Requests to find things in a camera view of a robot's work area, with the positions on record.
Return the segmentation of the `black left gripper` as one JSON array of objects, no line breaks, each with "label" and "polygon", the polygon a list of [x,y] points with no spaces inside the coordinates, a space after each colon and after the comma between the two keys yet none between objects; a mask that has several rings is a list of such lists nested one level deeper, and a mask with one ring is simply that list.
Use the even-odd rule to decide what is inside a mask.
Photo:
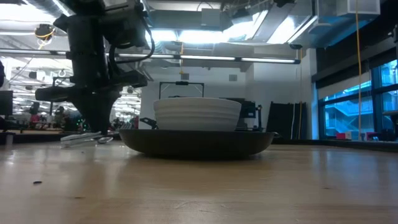
[{"label": "black left gripper", "polygon": [[[122,72],[117,66],[115,51],[104,38],[100,19],[103,15],[62,15],[53,23],[68,34],[70,50],[67,59],[72,61],[72,87],[51,86],[35,91],[40,101],[70,101],[86,119],[92,132],[108,132],[109,117],[115,101],[121,97],[116,91],[124,86],[140,88],[147,78],[137,70]],[[96,95],[99,95],[99,112]]]}]

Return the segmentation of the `spoon with teal handle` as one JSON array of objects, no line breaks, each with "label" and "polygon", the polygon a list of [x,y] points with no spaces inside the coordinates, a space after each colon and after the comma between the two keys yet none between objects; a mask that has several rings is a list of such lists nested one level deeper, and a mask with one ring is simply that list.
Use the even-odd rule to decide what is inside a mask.
[{"label": "spoon with teal handle", "polygon": [[72,147],[79,144],[95,142],[97,144],[107,144],[113,140],[113,136],[104,135],[101,131],[96,133],[72,134],[60,139],[62,147]]}]

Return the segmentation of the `white ribbed bowl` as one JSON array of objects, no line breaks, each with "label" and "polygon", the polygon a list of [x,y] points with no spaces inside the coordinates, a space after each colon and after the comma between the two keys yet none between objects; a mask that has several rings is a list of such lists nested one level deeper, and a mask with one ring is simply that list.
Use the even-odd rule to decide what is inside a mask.
[{"label": "white ribbed bowl", "polygon": [[153,103],[159,129],[177,131],[234,131],[241,103],[222,98],[163,98]]}]

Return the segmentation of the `black round plate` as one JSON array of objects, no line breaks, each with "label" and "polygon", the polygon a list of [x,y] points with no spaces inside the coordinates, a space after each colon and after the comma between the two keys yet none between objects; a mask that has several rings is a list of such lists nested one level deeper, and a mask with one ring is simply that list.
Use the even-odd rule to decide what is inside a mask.
[{"label": "black round plate", "polygon": [[244,157],[267,149],[274,133],[122,129],[123,143],[143,154],[167,157]]}]

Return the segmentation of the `black monitor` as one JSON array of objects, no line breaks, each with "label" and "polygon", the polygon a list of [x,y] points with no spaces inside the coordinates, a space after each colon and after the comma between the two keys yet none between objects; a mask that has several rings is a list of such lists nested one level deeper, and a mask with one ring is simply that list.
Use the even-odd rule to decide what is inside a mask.
[{"label": "black monitor", "polygon": [[9,116],[13,111],[13,91],[0,91],[0,115]]}]

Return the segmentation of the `long ceiling light bar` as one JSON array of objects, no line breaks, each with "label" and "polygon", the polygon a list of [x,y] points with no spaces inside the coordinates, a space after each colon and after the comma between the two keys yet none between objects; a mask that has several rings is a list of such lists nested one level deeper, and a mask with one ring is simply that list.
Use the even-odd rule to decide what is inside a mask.
[{"label": "long ceiling light bar", "polygon": [[[40,57],[67,57],[69,52],[57,50],[32,50],[32,49],[3,49],[1,55],[35,55]],[[151,59],[175,59],[175,60],[216,60],[224,62],[252,62],[252,63],[279,63],[279,64],[300,64],[301,60],[292,58],[269,58],[269,57],[225,57],[212,55],[175,55],[175,54],[153,54]]]}]

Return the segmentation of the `black leaning panels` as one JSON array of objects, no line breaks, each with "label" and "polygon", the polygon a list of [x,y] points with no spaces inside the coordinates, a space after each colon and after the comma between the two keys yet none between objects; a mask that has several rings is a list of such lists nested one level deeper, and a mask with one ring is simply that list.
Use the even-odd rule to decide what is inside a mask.
[{"label": "black leaning panels", "polygon": [[285,140],[307,139],[307,104],[270,104],[266,131]]}]

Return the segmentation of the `black frame bracket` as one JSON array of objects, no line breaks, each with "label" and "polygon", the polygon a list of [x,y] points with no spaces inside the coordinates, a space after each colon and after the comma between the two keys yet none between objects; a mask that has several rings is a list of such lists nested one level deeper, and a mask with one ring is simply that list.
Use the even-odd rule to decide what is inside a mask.
[{"label": "black frame bracket", "polygon": [[[237,125],[237,130],[239,131],[254,131],[262,132],[264,128],[262,127],[262,117],[261,117],[262,106],[256,105],[254,101],[243,101],[241,103],[241,111],[239,115],[239,121]],[[256,119],[257,124],[249,127],[245,122],[245,119]]]},{"label": "black frame bracket", "polygon": [[157,121],[150,118],[140,118],[140,122],[143,122],[151,127],[151,129],[158,129]]}]

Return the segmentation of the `black background rig frame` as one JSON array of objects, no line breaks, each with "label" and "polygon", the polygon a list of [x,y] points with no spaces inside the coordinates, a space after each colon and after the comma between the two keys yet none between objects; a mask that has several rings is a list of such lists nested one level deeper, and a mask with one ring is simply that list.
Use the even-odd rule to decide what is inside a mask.
[{"label": "black background rig frame", "polygon": [[158,99],[161,99],[162,92],[166,89],[162,89],[162,85],[167,84],[167,85],[178,85],[178,86],[189,86],[189,85],[195,85],[195,88],[201,93],[201,97],[205,97],[205,84],[204,83],[198,83],[198,82],[187,82],[187,81],[176,81],[176,82],[159,82],[159,93],[158,93]]}]

